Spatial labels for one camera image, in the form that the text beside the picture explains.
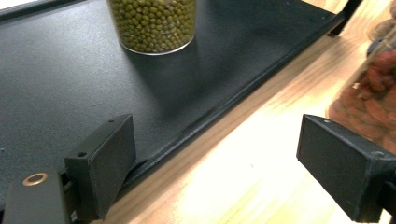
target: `glass jar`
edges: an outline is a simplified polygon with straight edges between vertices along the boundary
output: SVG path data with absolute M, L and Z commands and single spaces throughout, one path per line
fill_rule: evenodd
M 327 117 L 396 154 L 396 27 L 341 89 Z
M 120 43 L 161 55 L 186 47 L 195 32 L 195 0 L 107 0 Z
M 370 23 L 367 35 L 372 41 L 383 38 L 396 25 L 396 0 L 391 0 L 385 9 Z

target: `black metal shelf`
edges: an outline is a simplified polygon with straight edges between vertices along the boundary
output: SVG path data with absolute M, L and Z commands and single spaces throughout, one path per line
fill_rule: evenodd
M 350 16 L 297 0 L 198 1 L 194 40 L 151 57 L 119 45 L 105 0 L 40 12 L 0 24 L 0 204 L 15 178 L 62 171 L 66 152 L 127 113 L 137 161 L 125 186 L 138 183 Z

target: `wooden floor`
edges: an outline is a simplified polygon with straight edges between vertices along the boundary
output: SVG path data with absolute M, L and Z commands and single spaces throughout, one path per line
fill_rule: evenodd
M 306 2 L 334 13 L 346 4 Z M 93 223 L 352 223 L 295 155 L 302 114 L 325 115 L 388 2 L 362 1 L 343 33 L 322 37 Z

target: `screw hole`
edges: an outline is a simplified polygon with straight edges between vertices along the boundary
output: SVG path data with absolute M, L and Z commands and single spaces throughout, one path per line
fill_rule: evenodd
M 87 155 L 86 152 L 79 152 L 79 153 L 77 154 L 77 157 L 85 157 L 86 155 Z

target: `metal leg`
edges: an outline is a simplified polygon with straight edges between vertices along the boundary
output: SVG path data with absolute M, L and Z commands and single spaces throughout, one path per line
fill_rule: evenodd
M 340 12 L 340 13 L 344 14 L 345 18 L 344 18 L 343 22 L 341 22 L 332 31 L 330 31 L 330 33 L 332 35 L 339 35 L 343 31 L 344 27 L 347 25 L 348 21 L 350 20 L 350 18 L 353 15 L 353 13 L 356 11 L 358 6 L 361 4 L 361 1 L 362 0 L 349 0 L 346 3 L 346 6 Z

